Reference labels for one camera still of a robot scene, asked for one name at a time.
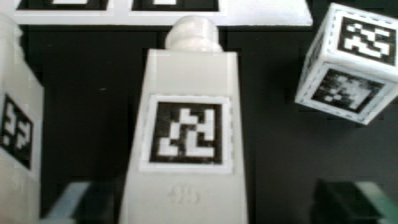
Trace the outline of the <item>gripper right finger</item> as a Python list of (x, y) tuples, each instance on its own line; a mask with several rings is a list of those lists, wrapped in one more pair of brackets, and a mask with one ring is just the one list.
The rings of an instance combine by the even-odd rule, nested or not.
[(317, 181), (317, 224), (398, 224), (398, 205), (375, 182)]

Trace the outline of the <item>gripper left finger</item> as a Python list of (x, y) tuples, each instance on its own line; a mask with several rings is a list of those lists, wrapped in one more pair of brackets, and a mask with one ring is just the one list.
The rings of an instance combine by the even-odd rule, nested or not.
[(41, 224), (77, 224), (75, 212), (89, 186), (89, 182), (73, 182), (68, 185)]

